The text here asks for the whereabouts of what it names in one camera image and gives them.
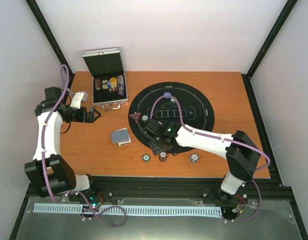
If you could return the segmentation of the brown poker chip stack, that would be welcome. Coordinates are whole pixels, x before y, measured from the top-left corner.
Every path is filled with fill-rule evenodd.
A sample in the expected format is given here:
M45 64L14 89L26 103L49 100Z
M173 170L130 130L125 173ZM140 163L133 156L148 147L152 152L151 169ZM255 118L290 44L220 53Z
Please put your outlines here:
M165 151L162 151L159 156L158 156L158 159L160 162L164 163L168 158L168 155Z

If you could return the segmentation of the green chips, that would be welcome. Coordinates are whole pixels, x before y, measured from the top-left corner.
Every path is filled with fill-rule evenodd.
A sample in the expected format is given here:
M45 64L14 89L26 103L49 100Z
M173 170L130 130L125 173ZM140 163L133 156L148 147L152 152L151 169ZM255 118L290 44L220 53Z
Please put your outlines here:
M149 116L148 116L148 115L143 115L143 116L141 117L141 121L142 121L143 123L147 123L147 122L149 121Z
M169 100L169 103L172 104L172 105L175 105L176 101L173 97L171 97L170 100Z

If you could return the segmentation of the green poker chip stack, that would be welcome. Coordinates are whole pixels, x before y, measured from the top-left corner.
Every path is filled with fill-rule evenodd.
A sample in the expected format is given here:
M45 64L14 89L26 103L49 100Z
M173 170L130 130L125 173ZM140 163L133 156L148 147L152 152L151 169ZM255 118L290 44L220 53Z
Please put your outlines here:
M142 155L142 161L149 162L151 160L151 156L149 154Z

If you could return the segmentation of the red triangular all-in marker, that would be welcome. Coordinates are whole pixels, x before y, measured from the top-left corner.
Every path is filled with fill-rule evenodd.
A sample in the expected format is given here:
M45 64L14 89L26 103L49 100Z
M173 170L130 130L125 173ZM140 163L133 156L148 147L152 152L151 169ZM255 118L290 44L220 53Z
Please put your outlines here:
M139 122L140 120L140 117L141 117L141 113L140 112L137 112L137 113L133 113L133 114L130 114L129 117L134 120L136 123Z

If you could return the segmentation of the purple small blind button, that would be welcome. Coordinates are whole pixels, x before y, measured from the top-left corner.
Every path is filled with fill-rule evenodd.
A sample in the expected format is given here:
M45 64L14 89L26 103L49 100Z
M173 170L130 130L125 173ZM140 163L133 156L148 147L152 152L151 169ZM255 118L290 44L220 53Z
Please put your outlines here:
M172 97L172 94L170 92L165 92L163 94L163 97L166 98L166 99L170 99Z

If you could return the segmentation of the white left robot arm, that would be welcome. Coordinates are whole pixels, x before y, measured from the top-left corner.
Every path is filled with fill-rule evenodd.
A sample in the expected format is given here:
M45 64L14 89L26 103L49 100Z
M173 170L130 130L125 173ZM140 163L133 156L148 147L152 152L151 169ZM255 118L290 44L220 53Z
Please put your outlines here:
M59 87L46 88L44 93L45 100L34 110L39 126L36 151L33 160L24 165L24 172L42 198L80 191L86 201L93 201L98 188L91 184L91 176L75 174L62 157L61 128L63 123L92 124L101 114L94 107L87 110L81 105L88 98L84 91L76 92L69 104Z

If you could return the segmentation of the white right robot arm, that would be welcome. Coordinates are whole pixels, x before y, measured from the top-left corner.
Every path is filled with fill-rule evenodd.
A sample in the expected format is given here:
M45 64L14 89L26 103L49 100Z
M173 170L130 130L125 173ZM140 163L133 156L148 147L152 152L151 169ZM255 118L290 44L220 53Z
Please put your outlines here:
M154 155L176 147L203 150L227 161L228 173L220 187L209 193L210 197L230 203L244 183L253 179L260 159L258 148L245 132L235 134L213 133L193 128L179 121L162 125L150 119L143 131L149 136L149 147Z

